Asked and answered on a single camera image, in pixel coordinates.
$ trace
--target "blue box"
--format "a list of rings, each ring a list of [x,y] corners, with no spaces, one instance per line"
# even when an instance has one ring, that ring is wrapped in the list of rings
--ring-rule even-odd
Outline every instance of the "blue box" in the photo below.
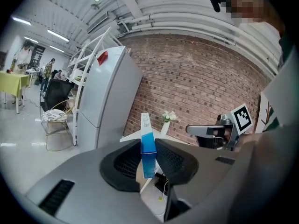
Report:
[[[141,160],[144,178],[155,177],[156,145],[148,113],[141,114]]]

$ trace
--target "brick wall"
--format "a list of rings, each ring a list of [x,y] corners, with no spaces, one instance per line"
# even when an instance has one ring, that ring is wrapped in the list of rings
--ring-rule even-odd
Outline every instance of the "brick wall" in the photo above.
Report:
[[[162,128],[162,113],[174,111],[168,135],[196,144],[185,132],[188,124],[214,124],[218,114],[246,103],[256,120],[258,96],[269,83],[252,62],[214,42],[184,35],[145,35],[121,41],[143,71],[124,135],[140,129],[148,112],[154,129]]]

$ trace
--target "flower vase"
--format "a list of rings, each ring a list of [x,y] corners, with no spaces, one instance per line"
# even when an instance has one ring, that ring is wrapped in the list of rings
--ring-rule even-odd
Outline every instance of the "flower vase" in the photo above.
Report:
[[[170,125],[170,122],[166,122],[163,124],[163,127],[162,127],[162,130],[161,130],[161,137],[164,137],[166,134],[167,134],[167,131],[169,129],[169,125]]]

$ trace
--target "white wall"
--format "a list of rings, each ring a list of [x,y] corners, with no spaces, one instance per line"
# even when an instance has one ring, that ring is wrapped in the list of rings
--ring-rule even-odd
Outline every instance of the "white wall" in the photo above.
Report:
[[[0,51],[6,52],[7,56],[4,69],[9,69],[15,53],[24,43],[25,29],[18,22],[10,19],[0,37]]]
[[[45,67],[46,64],[52,59],[55,58],[55,63],[53,64],[52,71],[53,70],[62,70],[62,67],[65,62],[69,62],[70,59],[64,55],[61,54],[61,52],[55,52],[51,50],[50,48],[46,48],[43,52],[42,58],[40,60],[40,67]]]

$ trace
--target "yellow table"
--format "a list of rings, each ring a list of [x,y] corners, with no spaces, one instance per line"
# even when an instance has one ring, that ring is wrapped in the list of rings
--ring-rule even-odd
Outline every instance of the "yellow table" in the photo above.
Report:
[[[0,91],[5,92],[4,103],[6,103],[6,93],[16,96],[16,111],[19,113],[19,94],[22,90],[22,103],[25,106],[25,88],[28,86],[29,76],[18,73],[6,73],[0,71]]]

